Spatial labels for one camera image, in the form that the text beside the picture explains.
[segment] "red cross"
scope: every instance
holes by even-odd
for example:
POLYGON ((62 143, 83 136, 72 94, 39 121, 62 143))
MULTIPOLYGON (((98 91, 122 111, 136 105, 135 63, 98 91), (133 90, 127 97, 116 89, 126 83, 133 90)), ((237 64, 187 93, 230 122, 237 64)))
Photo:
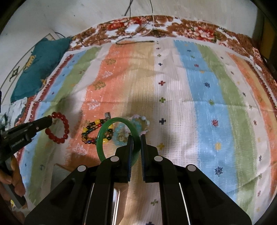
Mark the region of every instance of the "red cross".
POLYGON ((159 84, 160 84, 161 86, 163 86, 163 84, 165 84, 165 82, 164 82, 163 80, 161 80, 161 82, 159 82, 159 84))

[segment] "human hand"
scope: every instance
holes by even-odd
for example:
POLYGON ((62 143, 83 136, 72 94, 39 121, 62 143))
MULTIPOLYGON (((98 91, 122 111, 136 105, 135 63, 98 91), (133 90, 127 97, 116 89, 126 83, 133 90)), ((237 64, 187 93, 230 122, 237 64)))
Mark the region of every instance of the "human hand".
POLYGON ((12 176, 7 175, 0 169, 0 195, 6 201, 10 201, 11 197, 2 183, 13 184, 15 193, 20 197, 22 197, 26 192, 15 156, 12 156, 11 168, 13 170, 12 176))

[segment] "blanket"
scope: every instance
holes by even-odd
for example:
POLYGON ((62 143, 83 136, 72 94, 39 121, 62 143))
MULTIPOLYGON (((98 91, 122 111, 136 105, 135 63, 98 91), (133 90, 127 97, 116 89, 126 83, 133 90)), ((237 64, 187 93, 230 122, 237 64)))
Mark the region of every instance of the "blanket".
MULTIPOLYGON (((84 144, 81 134, 109 111, 112 117, 145 116, 148 144, 176 165, 197 165, 253 223, 265 212, 277 186, 277 122, 260 71, 248 57, 214 43, 155 40, 67 52, 29 102, 25 122, 59 111, 70 125, 64 144, 40 132, 17 155, 30 209, 49 193, 55 163, 100 163, 95 145, 84 144)), ((51 130, 63 134, 59 121, 51 130)), ((105 145, 106 157, 116 147, 105 145)), ((150 222, 161 224, 159 187, 142 181, 139 159, 121 224, 150 222)))

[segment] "blue stripe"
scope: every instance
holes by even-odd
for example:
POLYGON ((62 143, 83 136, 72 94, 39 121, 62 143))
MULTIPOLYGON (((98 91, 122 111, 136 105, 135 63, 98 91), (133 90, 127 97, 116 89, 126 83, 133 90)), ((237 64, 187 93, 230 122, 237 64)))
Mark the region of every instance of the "blue stripe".
POLYGON ((180 60, 186 68, 197 116, 198 167, 236 201, 234 190, 237 189, 238 181, 235 148, 229 113, 219 81, 209 69, 196 44, 177 40, 174 43, 180 54, 180 60), (209 103, 210 99, 215 102, 214 105, 209 103), (212 120, 217 120, 219 126, 213 126, 212 120), (221 144, 220 150, 215 149, 216 143, 221 144), (219 176, 215 174, 217 167, 223 168, 219 176))
MULTIPOLYGON (((51 88, 49 89, 47 96, 44 98, 42 102, 39 103, 37 108, 37 112, 35 115, 35 119, 39 119, 43 116, 43 114, 49 109, 51 106, 51 101, 53 101, 54 97, 62 87, 64 80, 69 75, 73 66, 78 63, 78 60, 86 53, 87 50, 76 53, 71 60, 67 63, 66 67, 64 67, 59 75, 56 77, 54 83, 52 84, 51 88)), ((23 183, 26 187, 29 186, 30 178, 31 178, 31 171, 32 171, 32 161, 34 157, 35 146, 38 142, 39 136, 41 134, 40 131, 37 135, 33 138, 32 142, 25 146, 24 154, 22 154, 22 159, 20 162, 20 173, 23 177, 23 183)))

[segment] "white power adapter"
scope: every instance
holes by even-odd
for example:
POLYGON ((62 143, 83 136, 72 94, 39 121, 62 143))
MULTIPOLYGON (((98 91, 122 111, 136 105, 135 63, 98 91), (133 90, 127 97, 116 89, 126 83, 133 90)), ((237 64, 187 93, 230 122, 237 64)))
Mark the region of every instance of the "white power adapter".
POLYGON ((131 24, 125 29, 125 33, 134 33, 136 29, 139 27, 139 24, 131 24))

